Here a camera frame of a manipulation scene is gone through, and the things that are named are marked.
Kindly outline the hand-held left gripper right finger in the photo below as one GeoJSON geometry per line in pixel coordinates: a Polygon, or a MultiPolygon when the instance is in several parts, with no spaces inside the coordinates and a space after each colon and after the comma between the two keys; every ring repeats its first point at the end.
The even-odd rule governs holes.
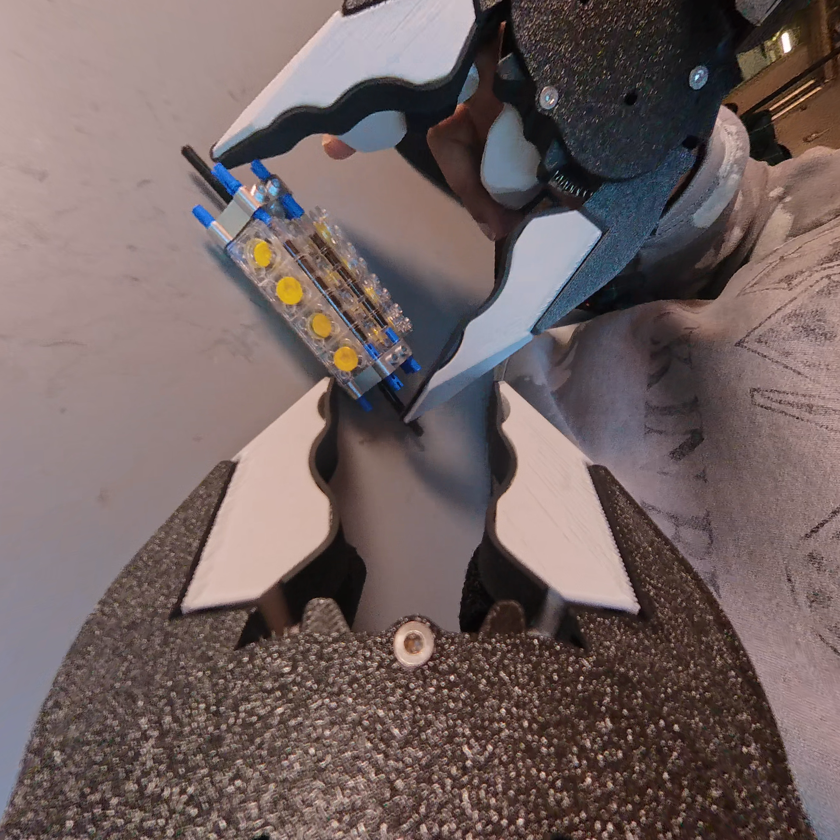
{"type": "Polygon", "coordinates": [[[593,463],[508,383],[495,389],[512,474],[501,482],[488,534],[544,592],[531,634],[556,637],[573,606],[638,617],[641,607],[595,489],[593,463]]]}

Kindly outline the clear toy brick engine model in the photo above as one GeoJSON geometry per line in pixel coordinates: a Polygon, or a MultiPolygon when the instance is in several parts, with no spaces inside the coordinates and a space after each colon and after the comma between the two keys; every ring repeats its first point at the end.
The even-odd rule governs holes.
{"type": "MultiPolygon", "coordinates": [[[[189,145],[182,155],[227,207],[232,197],[213,167],[189,145]]],[[[421,370],[406,341],[413,326],[329,215],[317,208],[299,219],[256,220],[233,239],[218,217],[206,231],[329,376],[364,410],[371,408],[368,392],[377,389],[403,414],[399,372],[421,370]]]]}

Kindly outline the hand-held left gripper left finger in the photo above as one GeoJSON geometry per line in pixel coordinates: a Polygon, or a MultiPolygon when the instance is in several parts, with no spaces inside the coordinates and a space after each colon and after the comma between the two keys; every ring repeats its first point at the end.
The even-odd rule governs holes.
{"type": "Polygon", "coordinates": [[[339,530],[329,488],[338,464],[334,385],[321,380],[234,457],[183,614],[256,604],[274,633],[292,625],[284,585],[339,530]]]}

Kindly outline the person in grey hoodie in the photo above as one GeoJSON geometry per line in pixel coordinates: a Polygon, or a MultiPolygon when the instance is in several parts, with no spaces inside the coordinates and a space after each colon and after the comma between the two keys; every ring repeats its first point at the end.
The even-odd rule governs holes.
{"type": "Polygon", "coordinates": [[[837,150],[751,163],[727,233],[755,242],[718,297],[553,329],[506,372],[715,592],[820,838],[839,834],[838,198],[837,150]]]}

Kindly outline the grey desk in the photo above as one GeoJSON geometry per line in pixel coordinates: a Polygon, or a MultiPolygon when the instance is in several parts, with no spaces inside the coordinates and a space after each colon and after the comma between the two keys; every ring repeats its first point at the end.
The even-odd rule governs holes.
{"type": "MultiPolygon", "coordinates": [[[[121,568],[321,369],[191,216],[206,155],[336,2],[2,2],[2,810],[54,674],[121,568]]],[[[326,208],[426,370],[492,286],[491,242],[393,151],[269,167],[326,208]]],[[[344,399],[332,485],[355,627],[457,630],[488,496],[491,377],[421,423],[344,399]]]]}

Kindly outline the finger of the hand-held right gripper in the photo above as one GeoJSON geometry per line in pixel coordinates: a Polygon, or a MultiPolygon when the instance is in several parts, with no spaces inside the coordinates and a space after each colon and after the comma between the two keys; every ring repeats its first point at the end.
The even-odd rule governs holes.
{"type": "Polygon", "coordinates": [[[454,335],[454,349],[435,364],[404,422],[446,403],[529,343],[539,317],[601,237],[601,229],[582,213],[531,217],[507,253],[495,293],[454,335]]]}
{"type": "Polygon", "coordinates": [[[212,159],[236,167],[324,133],[346,135],[360,151],[397,145],[406,122],[433,124],[469,96],[488,11],[472,1],[339,10],[215,143],[212,159]]]}

